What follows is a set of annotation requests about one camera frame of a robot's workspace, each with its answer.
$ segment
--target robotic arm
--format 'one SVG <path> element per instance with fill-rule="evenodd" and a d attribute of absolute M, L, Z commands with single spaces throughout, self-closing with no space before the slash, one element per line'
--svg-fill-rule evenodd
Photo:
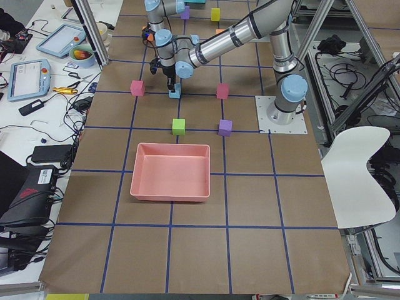
<path fill-rule="evenodd" d="M 154 30 L 159 54 L 157 63 L 168 78 L 169 90 L 175 92 L 176 75 L 182 79 L 190 78 L 199 66 L 254 38 L 261 39 L 269 34 L 274 54 L 273 68 L 280 91 L 274 107 L 269 109 L 269 116 L 278 124 L 290 123 L 308 89 L 301 76 L 292 74 L 298 63 L 289 42 L 288 16 L 292 4 L 293 0 L 262 0 L 237 24 L 204 42 L 199 42 L 197 36 L 173 36 L 169 30 L 158 27 Z"/>

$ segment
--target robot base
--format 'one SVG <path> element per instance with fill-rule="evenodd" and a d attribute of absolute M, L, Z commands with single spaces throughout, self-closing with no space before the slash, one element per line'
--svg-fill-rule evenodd
<path fill-rule="evenodd" d="M 308 132 L 303 114 L 294 115 L 293 121 L 288 125 L 278 125 L 268 118 L 267 109 L 269 105 L 275 101 L 275 98 L 275 96 L 256 96 L 260 133 L 307 134 Z"/>

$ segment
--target pink bin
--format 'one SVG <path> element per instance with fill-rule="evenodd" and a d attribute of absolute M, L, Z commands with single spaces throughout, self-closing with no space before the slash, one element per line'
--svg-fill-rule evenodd
<path fill-rule="evenodd" d="M 210 196 L 210 147 L 141 142 L 131 195 L 149 201 L 204 202 Z"/>

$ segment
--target white table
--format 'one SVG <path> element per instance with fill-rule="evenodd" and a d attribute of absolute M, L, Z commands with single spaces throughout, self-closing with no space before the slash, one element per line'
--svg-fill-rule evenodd
<path fill-rule="evenodd" d="M 104 21 L 110 24 L 116 24 L 122 2 L 123 0 L 90 1 L 96 21 Z M 65 7 L 62 0 L 44 0 L 27 26 L 29 27 L 34 20 L 45 19 L 49 21 L 49 24 L 44 29 L 47 31 L 53 31 L 57 29 L 62 23 L 66 23 L 57 18 L 56 14 L 54 14 L 54 11 L 52 11 L 52 9 L 50 8 L 51 4 L 56 5 L 56 9 L 61 14 L 67 10 L 67 7 Z M 43 24 L 44 22 L 38 21 L 33 29 L 40 31 L 40 28 L 43 26 Z M 22 54 L 15 54 L 7 62 L 1 63 L 0 72 L 2 72 L 3 76 L 8 80 L 11 64 L 21 61 L 31 61 L 38 58 L 46 58 L 51 65 L 51 88 L 46 96 L 40 98 L 44 100 L 50 98 L 52 95 L 55 94 L 54 92 L 51 92 L 51 89 L 53 87 L 68 86 L 78 79 L 68 77 L 67 72 L 63 71 L 63 67 L 68 62 L 68 58 L 60 59 L 37 51 L 35 48 L 36 45 L 39 44 L 45 37 L 36 32 L 32 33 L 34 37 L 27 45 L 25 51 Z M 10 57 L 11 54 L 8 54 L 4 58 L 4 61 Z M 88 81 L 90 81 L 100 71 L 101 70 L 97 64 L 88 69 L 79 68 L 77 70 L 81 77 L 93 74 L 93 76 L 87 78 Z M 86 84 L 86 82 L 82 82 L 79 85 L 79 92 L 86 86 Z M 17 102 L 9 102 L 7 100 L 8 90 L 3 89 L 2 92 L 4 93 L 4 96 L 3 99 L 0 101 L 0 128 L 10 124 L 20 126 L 32 126 L 40 131 L 44 131 L 50 134 L 54 139 L 57 139 L 59 141 L 66 139 L 72 134 L 71 130 L 63 123 L 63 117 L 66 112 L 66 100 L 62 96 L 54 97 L 45 104 L 44 108 L 26 117 L 23 117 L 20 115 L 18 109 L 34 101 L 37 98 Z M 41 143 L 42 138 L 47 140 L 46 145 L 72 143 L 72 139 L 68 139 L 63 143 L 53 141 L 45 134 L 41 134 L 32 129 L 10 127 L 0 130 L 2 133 L 5 133 L 5 135 L 0 136 L 0 151 L 6 153 L 8 156 L 10 156 L 23 166 L 25 165 L 26 157 L 32 154 L 34 147 L 43 145 Z M 64 176 L 63 178 L 58 179 L 57 186 L 65 191 L 67 183 L 68 176 Z M 52 206 L 50 218 L 53 221 L 56 221 L 60 207 L 61 204 L 54 204 Z M 42 249 L 44 246 L 46 246 L 46 244 L 42 243 L 39 248 Z M 30 283 L 37 281 L 43 268 L 43 264 L 44 261 L 32 263 L 29 264 L 27 268 L 23 271 L 18 271 L 7 274 L 5 276 L 1 276 L 0 284 Z M 37 294 L 32 294 L 31 296 L 23 295 L 23 299 L 28 300 L 39 299 L 38 297 L 39 296 Z"/>

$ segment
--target tablet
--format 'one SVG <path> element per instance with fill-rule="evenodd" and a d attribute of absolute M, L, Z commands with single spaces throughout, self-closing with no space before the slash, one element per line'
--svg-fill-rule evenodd
<path fill-rule="evenodd" d="M 47 59 L 17 62 L 11 65 L 8 101 L 44 96 L 50 88 L 50 64 Z"/>
<path fill-rule="evenodd" d="M 40 42 L 36 49 L 58 58 L 69 54 L 72 47 L 81 44 L 86 39 L 86 33 L 82 28 L 63 24 Z"/>

